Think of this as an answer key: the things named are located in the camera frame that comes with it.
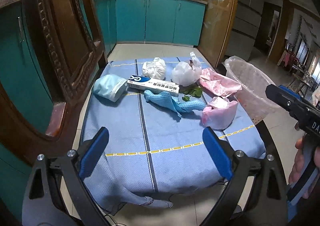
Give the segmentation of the person's right hand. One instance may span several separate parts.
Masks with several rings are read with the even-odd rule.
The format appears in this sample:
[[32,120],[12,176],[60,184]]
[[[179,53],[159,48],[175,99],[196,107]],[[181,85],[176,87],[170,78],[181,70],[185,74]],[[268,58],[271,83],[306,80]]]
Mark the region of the person's right hand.
[[[297,182],[302,174],[302,169],[304,166],[304,155],[303,155],[303,147],[304,147],[304,139],[305,136],[301,137],[297,140],[295,144],[295,148],[297,149],[296,156],[295,156],[295,162],[292,167],[292,171],[289,175],[289,184],[293,184]],[[308,199],[311,195],[313,189],[315,188],[317,182],[319,180],[319,175],[315,178],[315,180],[312,182],[311,186],[307,191],[304,192],[303,198]]]

